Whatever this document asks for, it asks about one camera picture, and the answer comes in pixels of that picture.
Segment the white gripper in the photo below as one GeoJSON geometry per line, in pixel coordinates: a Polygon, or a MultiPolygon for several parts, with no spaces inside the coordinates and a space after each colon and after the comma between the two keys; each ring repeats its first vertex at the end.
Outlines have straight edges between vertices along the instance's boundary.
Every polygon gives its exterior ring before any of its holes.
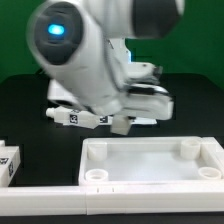
{"type": "Polygon", "coordinates": [[[151,63],[129,63],[126,69],[129,87],[123,113],[130,117],[169,120],[174,101],[160,86],[162,67],[151,63]]]}

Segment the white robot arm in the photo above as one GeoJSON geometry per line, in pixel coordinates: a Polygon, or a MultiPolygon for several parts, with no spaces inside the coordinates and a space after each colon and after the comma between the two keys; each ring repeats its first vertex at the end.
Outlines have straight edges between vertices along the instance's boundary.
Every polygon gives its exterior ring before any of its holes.
{"type": "Polygon", "coordinates": [[[71,94],[60,103],[98,116],[168,120],[173,99],[162,69],[132,62],[127,39],[166,36],[185,0],[46,0],[31,14],[27,43],[36,62],[71,94]]]}

